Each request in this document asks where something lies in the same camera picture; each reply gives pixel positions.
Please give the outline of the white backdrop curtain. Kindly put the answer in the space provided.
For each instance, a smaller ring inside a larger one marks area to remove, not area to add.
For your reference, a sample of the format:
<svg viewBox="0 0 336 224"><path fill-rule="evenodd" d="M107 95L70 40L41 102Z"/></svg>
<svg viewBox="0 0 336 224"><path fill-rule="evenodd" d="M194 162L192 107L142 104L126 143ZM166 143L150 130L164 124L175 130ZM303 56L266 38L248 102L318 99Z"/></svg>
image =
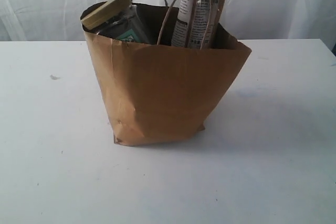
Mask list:
<svg viewBox="0 0 336 224"><path fill-rule="evenodd" d="M80 16L101 1L1 0L1 40L83 40ZM220 22L238 39L319 38L335 45L335 0L226 0Z"/></svg>

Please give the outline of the nut jar with yellow lid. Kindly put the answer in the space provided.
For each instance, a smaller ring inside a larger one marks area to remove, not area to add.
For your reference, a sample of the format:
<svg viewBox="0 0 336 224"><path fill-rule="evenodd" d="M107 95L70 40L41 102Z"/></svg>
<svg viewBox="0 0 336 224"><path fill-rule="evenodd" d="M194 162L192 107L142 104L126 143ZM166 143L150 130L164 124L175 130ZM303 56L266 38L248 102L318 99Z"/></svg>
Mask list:
<svg viewBox="0 0 336 224"><path fill-rule="evenodd" d="M155 43L131 0L108 0L95 5L83 15L81 23L96 35L126 42Z"/></svg>

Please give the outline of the dark noodle packet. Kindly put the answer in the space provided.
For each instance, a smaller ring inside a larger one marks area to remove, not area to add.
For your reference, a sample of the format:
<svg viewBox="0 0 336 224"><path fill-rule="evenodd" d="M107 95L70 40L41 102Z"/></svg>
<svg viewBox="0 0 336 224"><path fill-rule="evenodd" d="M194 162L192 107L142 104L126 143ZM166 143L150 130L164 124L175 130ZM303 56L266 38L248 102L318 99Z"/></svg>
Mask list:
<svg viewBox="0 0 336 224"><path fill-rule="evenodd" d="M211 47L225 0L181 0L171 45L191 49Z"/></svg>

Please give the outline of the large brown paper bag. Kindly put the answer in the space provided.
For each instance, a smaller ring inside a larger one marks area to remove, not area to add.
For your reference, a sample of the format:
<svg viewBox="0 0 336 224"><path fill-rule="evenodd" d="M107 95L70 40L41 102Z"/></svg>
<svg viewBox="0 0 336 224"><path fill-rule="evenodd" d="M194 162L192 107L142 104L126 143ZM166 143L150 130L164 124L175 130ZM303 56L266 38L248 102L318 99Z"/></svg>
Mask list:
<svg viewBox="0 0 336 224"><path fill-rule="evenodd" d="M170 45L177 8L137 4L154 44L120 41L90 31L88 7L81 23L114 142L136 146L182 141L204 121L236 79L251 49L216 26L211 47Z"/></svg>

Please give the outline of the white paper scrap on table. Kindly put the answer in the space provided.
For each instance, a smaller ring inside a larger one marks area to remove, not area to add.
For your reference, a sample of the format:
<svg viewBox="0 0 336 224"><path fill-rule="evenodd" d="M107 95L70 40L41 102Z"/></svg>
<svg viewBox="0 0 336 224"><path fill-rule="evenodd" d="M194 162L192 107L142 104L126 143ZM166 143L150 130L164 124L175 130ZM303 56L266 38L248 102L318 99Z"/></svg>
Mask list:
<svg viewBox="0 0 336 224"><path fill-rule="evenodd" d="M50 78L52 79L52 80L59 80L60 79L60 77L57 77L57 76L54 76L54 75L50 75Z"/></svg>

